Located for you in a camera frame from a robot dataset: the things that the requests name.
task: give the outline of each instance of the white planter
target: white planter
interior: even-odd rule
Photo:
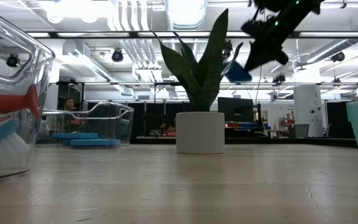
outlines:
[[[224,153],[224,114],[186,112],[177,114],[177,152]]]

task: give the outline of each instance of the table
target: table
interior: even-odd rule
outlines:
[[[0,223],[358,223],[358,150],[230,145],[38,147],[30,172],[0,182]]]

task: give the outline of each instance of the black monitor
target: black monitor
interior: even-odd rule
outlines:
[[[254,102],[248,99],[218,97],[218,111],[225,121],[254,122]]]

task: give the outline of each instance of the white pillar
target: white pillar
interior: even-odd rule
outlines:
[[[318,83],[321,81],[318,68],[307,68],[294,73],[295,82]],[[309,137],[323,136],[323,114],[321,112],[320,86],[300,85],[294,88],[295,123],[309,125]]]
[[[61,58],[61,56],[63,55],[63,44],[65,43],[65,40],[40,40],[40,41],[55,53],[56,58]],[[52,65],[52,69],[50,71],[49,83],[59,82],[59,75],[60,75],[60,64],[55,59]],[[59,86],[51,85],[48,87],[47,98],[45,99],[44,108],[51,109],[51,110],[57,109],[58,92],[59,92]]]

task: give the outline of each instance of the blue foam block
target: blue foam block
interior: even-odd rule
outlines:
[[[119,146],[120,140],[117,139],[78,139],[71,140],[72,147],[103,147]]]
[[[71,133],[71,134],[53,134],[55,139],[97,139],[98,133]]]

